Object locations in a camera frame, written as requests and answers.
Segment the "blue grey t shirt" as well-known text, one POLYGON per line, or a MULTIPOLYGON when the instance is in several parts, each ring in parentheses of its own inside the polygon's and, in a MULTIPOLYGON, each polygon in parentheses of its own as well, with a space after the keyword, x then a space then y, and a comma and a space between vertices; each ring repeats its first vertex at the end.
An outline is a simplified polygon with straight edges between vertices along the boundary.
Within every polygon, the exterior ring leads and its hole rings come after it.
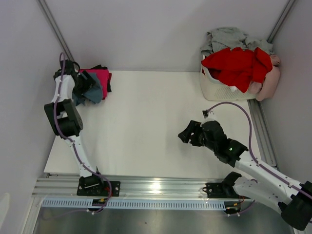
POLYGON ((81 73, 82 77, 86 80, 86 81, 92 81, 94 82, 90 88, 84 92, 81 95, 76 95, 76 94, 72 94, 72 98, 73 98, 73 103, 75 106, 78 106, 80 104, 85 104, 85 101, 89 101, 93 104, 98 104, 102 101, 103 99, 103 87, 100 83, 100 80, 97 78, 95 73, 88 73, 88 72, 84 72, 81 73))

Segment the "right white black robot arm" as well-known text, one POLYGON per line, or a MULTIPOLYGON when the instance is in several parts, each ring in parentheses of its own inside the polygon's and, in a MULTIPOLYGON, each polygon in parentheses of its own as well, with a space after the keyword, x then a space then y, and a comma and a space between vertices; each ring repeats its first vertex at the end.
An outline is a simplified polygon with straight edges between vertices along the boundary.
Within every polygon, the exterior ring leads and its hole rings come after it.
POLYGON ((312 220, 312 184, 301 183, 253 158, 251 149, 230 139, 217 121, 190 121, 178 134, 183 143, 206 147, 223 163, 252 177, 231 172, 222 181, 227 197, 240 195, 256 200, 274 211, 291 227, 303 231, 312 220))

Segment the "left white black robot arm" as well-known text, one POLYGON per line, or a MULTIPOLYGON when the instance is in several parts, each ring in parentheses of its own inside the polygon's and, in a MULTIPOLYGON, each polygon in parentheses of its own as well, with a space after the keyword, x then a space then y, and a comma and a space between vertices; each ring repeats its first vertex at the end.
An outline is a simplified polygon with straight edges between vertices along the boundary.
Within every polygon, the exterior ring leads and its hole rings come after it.
POLYGON ((60 69, 53 76, 56 84, 54 96, 50 103, 45 104, 44 111, 54 134, 63 139, 70 148, 80 177, 92 179, 88 190, 93 195, 101 195, 105 190, 105 183, 100 180, 102 175, 98 168, 88 159, 81 137, 83 121, 73 102, 73 94, 79 91, 83 79, 74 61, 61 58, 59 63, 60 69))

